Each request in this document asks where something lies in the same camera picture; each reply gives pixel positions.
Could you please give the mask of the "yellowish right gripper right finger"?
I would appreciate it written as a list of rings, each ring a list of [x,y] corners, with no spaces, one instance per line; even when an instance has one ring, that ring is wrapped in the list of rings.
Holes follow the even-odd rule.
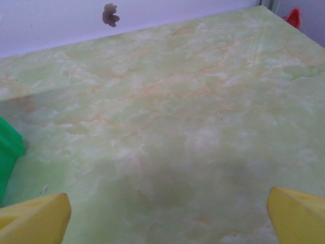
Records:
[[[272,187],[267,212],[280,243],[324,243],[324,197]]]

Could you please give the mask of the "yellowish right gripper left finger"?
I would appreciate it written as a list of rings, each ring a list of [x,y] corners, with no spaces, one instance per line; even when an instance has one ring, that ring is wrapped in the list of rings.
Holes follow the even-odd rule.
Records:
[[[1,243],[62,243],[71,218],[66,193],[1,208]]]

